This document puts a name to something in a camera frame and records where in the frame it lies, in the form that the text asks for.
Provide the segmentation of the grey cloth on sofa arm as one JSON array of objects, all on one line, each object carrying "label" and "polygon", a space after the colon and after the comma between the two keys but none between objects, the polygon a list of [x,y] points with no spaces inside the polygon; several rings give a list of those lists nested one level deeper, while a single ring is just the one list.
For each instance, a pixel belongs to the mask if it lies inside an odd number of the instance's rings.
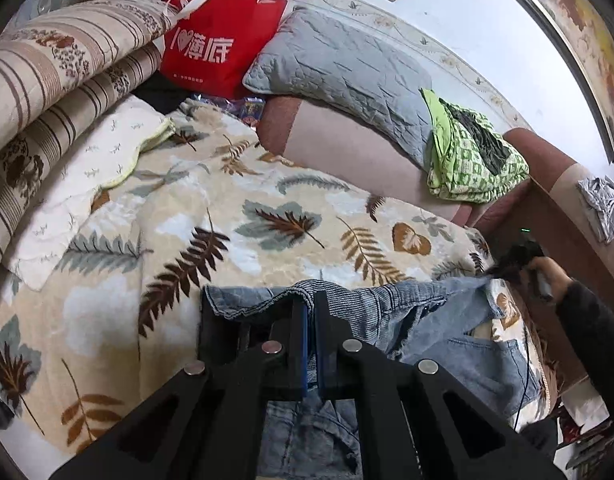
[{"label": "grey cloth on sofa arm", "polygon": [[614,240],[614,188],[604,178],[581,179],[577,188],[595,238],[609,245]]}]

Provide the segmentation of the person right hand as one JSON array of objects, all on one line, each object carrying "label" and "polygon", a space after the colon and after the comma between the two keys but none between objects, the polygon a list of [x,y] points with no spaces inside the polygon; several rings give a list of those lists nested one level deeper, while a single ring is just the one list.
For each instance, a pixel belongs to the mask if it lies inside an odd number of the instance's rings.
[{"label": "person right hand", "polygon": [[[539,283],[548,285],[548,295],[543,295]],[[565,296],[574,280],[550,257],[536,257],[520,270],[520,289],[530,299],[539,299],[555,306]]]}]

